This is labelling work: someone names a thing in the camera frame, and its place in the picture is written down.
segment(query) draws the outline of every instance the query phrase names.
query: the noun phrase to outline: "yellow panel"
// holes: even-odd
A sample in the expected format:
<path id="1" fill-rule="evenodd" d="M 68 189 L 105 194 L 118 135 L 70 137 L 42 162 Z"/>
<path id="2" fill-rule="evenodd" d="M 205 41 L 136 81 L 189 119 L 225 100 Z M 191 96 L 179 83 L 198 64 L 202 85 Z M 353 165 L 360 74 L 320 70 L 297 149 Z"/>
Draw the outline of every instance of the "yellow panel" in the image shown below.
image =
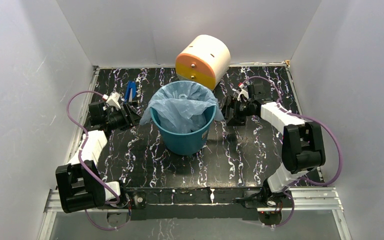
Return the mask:
<path id="1" fill-rule="evenodd" d="M 196 71 L 195 68 L 191 68 L 190 66 L 183 65 L 181 63 L 176 63 L 176 73 L 186 79 L 197 82 L 199 84 L 204 85 L 209 88 L 211 91 L 216 88 L 216 78 L 212 76 L 208 76 L 204 73 Z"/>

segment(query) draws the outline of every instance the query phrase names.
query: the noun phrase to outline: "trash bag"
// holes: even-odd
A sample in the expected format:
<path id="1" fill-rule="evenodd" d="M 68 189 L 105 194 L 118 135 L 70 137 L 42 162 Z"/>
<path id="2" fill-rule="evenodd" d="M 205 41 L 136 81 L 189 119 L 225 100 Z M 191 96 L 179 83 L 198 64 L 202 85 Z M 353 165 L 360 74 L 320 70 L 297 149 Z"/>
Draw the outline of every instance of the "trash bag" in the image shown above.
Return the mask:
<path id="1" fill-rule="evenodd" d="M 160 125 L 177 134 L 195 132 L 207 124 L 204 111 L 215 106 L 215 121 L 223 121 L 219 102 L 213 92 L 194 81 L 175 81 L 161 87 L 149 101 L 139 124 L 151 121 L 151 108 L 157 111 Z"/>

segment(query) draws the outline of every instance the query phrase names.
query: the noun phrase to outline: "marble tabletop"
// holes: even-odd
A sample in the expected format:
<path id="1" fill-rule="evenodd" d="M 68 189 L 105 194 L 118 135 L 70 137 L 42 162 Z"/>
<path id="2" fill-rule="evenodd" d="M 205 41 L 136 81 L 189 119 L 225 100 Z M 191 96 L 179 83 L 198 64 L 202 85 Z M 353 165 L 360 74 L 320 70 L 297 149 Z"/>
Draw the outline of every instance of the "marble tabletop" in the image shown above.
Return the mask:
<path id="1" fill-rule="evenodd" d="M 274 81 L 281 89 L 284 107 L 298 113 L 284 66 L 230 67 L 214 90 L 220 107 L 233 88 L 251 76 Z M 175 69 L 169 67 L 100 69 L 94 90 L 107 95 L 117 91 L 123 97 L 128 81 L 135 81 L 139 94 L 136 109 L 141 115 L 161 86 L 177 80 Z M 266 86 L 276 94 L 270 84 Z M 281 147 L 282 134 L 253 116 L 247 118 L 246 126 L 213 122 L 203 149 L 179 156 L 166 149 L 157 126 L 149 123 L 113 131 L 100 155 L 98 170 L 104 181 L 123 180 L 128 188 L 258 187 L 279 167 Z M 317 172 L 308 177 L 320 181 Z"/>

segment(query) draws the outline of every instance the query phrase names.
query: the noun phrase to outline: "teal trash can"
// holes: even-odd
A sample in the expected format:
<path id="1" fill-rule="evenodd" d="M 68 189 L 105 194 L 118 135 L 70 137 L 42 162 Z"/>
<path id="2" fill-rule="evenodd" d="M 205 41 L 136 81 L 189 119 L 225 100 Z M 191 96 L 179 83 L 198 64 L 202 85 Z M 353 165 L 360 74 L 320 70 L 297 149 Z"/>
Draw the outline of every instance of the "teal trash can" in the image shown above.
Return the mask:
<path id="1" fill-rule="evenodd" d="M 175 154 L 188 156 L 201 150 L 207 141 L 211 122 L 213 122 L 214 116 L 216 115 L 216 106 L 211 106 L 203 112 L 207 122 L 206 125 L 198 131 L 190 133 L 174 133 L 165 130 L 160 125 L 157 111 L 151 107 L 150 112 L 152 120 L 158 127 L 165 146 Z"/>

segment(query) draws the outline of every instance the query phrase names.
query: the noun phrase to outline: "white wall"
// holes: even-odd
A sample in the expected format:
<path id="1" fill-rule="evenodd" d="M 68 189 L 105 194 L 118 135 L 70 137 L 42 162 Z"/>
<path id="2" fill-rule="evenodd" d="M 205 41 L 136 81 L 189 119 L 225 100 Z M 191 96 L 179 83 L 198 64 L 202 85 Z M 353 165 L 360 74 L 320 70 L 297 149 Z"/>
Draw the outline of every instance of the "white wall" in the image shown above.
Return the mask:
<path id="1" fill-rule="evenodd" d="M 0 0 L 0 239 L 37 238 L 92 70 L 55 0 Z"/>
<path id="2" fill-rule="evenodd" d="M 291 59 L 321 0 L 57 0 L 93 65 L 174 66 L 198 35 L 232 63 Z"/>
<path id="3" fill-rule="evenodd" d="M 302 111 L 342 144 L 336 186 L 353 239 L 384 239 L 384 1 L 322 1 L 291 72 Z M 331 178 L 337 154 L 327 150 Z"/>

